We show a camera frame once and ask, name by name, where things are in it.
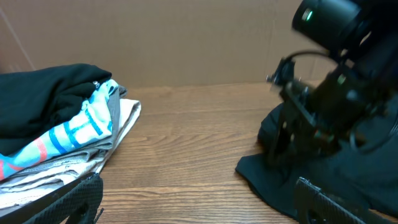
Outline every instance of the stack of folded clothes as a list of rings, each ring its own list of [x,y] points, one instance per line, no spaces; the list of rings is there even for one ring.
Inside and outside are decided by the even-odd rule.
[[[126,93],[86,64],[0,75],[0,215],[101,172],[141,111]]]

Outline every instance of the crumpled black fabric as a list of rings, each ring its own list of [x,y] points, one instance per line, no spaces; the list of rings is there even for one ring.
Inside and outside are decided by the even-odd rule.
[[[272,110],[261,124],[258,138],[269,147],[277,131],[279,111],[283,104]],[[389,115],[374,118],[359,126],[370,142],[384,137],[394,124],[398,97],[389,103]],[[264,154],[242,157],[236,171],[248,182],[251,190],[265,203],[279,212],[297,219],[293,206],[293,191],[299,177],[339,196],[346,201],[379,210],[398,217],[398,137],[370,154],[359,154],[347,143],[334,156],[308,161],[299,166],[271,169],[266,166]]]
[[[111,73],[74,64],[0,75],[0,153],[8,156],[69,121]]]

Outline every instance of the beige wall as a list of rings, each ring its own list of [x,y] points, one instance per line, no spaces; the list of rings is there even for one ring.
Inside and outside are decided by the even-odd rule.
[[[300,0],[0,0],[0,69],[91,63],[130,86],[262,82],[316,48],[291,31]],[[318,79],[319,59],[297,62]]]

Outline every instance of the wooden table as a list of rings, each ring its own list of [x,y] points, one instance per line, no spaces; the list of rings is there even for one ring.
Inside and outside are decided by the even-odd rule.
[[[234,168],[280,103],[264,83],[129,89],[136,125],[101,173],[99,223],[292,223]]]

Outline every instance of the light blue fabric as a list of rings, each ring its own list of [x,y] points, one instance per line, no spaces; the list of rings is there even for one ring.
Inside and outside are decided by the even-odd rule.
[[[70,121],[53,127],[11,156],[0,154],[0,180],[23,168],[110,136],[112,125],[107,102],[117,89],[118,84],[108,80],[83,102],[81,111]]]

